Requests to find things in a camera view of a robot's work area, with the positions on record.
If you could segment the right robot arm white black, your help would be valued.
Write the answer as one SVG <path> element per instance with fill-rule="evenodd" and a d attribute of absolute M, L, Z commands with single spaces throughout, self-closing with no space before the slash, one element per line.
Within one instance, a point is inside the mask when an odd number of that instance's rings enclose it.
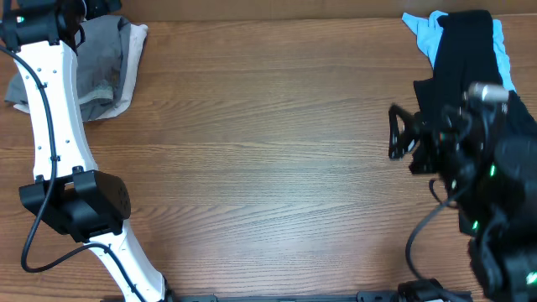
<path fill-rule="evenodd" d="M 447 207 L 455 203 L 472 232 L 468 253 L 485 296 L 536 299 L 536 141 L 506 132 L 509 99 L 472 98 L 441 109 L 441 127 L 398 105 L 388 110 L 388 156 L 412 154 L 412 174 L 437 174 Z"/>

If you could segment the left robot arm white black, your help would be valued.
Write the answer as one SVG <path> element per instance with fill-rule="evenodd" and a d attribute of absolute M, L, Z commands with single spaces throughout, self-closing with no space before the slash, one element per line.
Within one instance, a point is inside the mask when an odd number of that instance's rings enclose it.
<path fill-rule="evenodd" d="M 125 301 L 173 301 L 165 276 L 149 261 L 133 233 L 124 182 L 99 171 L 81 117 L 76 87 L 81 24 L 116 12 L 119 1 L 20 1 L 3 4 L 1 51 L 23 77 L 34 136 L 34 182 L 19 188 L 35 220 L 21 267 L 41 273 L 85 250 L 92 251 L 117 283 Z M 80 247 L 32 268 L 28 256 L 40 223 L 69 235 Z"/>

